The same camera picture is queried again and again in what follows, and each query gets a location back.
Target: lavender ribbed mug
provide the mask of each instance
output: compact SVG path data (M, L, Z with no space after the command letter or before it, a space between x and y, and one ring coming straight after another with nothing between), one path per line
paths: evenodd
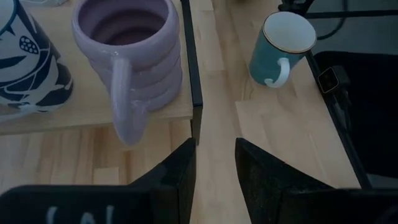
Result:
M180 26L173 2L82 0L72 26L77 45L111 96L119 138L137 143L147 112L180 91Z

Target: blue and white patterned mug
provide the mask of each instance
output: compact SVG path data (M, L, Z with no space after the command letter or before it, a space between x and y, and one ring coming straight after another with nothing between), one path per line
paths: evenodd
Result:
M53 111L73 89L49 38L18 0L0 0L0 104L19 109L0 122Z
M290 68L317 41L315 29L304 17L292 12L271 14L262 25L249 64L253 79L278 88L288 79Z

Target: white mug handle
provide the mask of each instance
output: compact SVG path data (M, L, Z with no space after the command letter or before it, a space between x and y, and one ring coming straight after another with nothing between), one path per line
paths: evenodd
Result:
M22 105L19 107L20 111L14 114L0 115L0 123L9 121L12 119L21 118L23 116L32 114L36 112L36 106L32 105Z
M283 84L285 84L285 82L287 81L287 79L289 77L289 73L290 73L289 60L287 58L280 58L278 60L278 65L280 66L280 73L279 73L278 79L274 82L271 78L266 78L264 80L264 83L266 83L266 85L269 87L279 88Z

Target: black cable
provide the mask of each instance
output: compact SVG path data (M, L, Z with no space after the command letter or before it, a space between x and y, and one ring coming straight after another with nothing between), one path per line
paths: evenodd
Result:
M348 11L348 0L343 0L343 10L344 11ZM335 35L343 27L343 25L346 22L346 20L347 20L347 17L341 18L334 30L332 30L330 33L328 33L326 35L318 37L317 39L318 40L325 40L325 39Z

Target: wooden shelf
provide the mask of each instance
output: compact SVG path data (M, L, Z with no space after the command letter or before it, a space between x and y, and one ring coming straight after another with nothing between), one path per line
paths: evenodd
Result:
M61 53L63 62L69 68L75 82L71 98L59 110L52 113L32 114L0 124L0 134L112 123L112 110L105 86L90 67L87 58L78 49L72 36L71 16L74 2L72 0L55 8L30 9L33 17L50 37ZM180 1L177 0L174 3L180 15L181 57L184 73L182 90L173 102L165 108L154 111L150 115L151 119L190 119L193 113L182 8Z

